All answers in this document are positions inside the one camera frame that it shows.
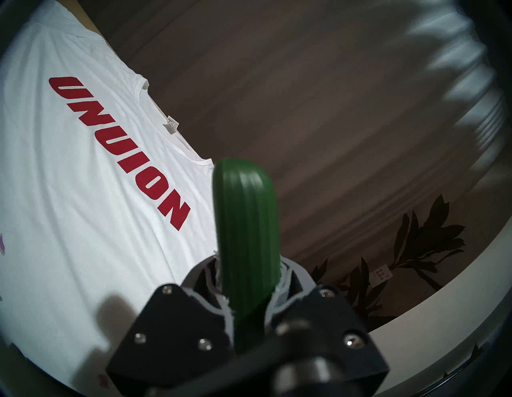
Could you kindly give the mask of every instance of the white cloth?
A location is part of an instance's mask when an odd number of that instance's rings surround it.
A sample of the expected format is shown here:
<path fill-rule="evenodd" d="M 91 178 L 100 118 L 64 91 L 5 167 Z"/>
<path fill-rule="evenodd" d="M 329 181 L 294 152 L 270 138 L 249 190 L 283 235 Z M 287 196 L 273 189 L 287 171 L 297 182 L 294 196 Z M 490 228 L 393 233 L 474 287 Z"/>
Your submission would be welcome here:
<path fill-rule="evenodd" d="M 0 333 L 86 395 L 119 395 L 104 368 L 120 339 L 217 248 L 213 163 L 147 87 L 54 0 L 0 64 Z"/>

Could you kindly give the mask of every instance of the bolt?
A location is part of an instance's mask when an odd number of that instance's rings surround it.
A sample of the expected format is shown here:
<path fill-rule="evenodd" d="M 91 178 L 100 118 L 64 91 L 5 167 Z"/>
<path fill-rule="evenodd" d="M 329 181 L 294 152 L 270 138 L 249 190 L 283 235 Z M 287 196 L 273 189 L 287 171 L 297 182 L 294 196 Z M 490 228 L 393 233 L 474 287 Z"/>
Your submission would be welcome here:
<path fill-rule="evenodd" d="M 343 343 L 351 349 L 361 349 L 366 346 L 365 341 L 356 333 L 348 333 L 343 338 Z"/>
<path fill-rule="evenodd" d="M 310 327 L 309 321 L 306 319 L 293 319 L 290 321 L 285 321 L 279 324 L 275 328 L 275 333 L 279 336 L 284 335 L 290 331 L 295 331 L 298 329 L 307 329 Z"/>
<path fill-rule="evenodd" d="M 213 345 L 208 339 L 201 338 L 198 343 L 198 348 L 202 351 L 210 351 L 213 348 Z"/>
<path fill-rule="evenodd" d="M 336 294 L 327 288 L 323 288 L 320 290 L 320 295 L 322 295 L 324 298 L 334 298 Z"/>
<path fill-rule="evenodd" d="M 146 335 L 144 335 L 143 333 L 136 333 L 135 334 L 135 343 L 137 343 L 138 345 L 142 345 L 142 344 L 146 343 Z"/>

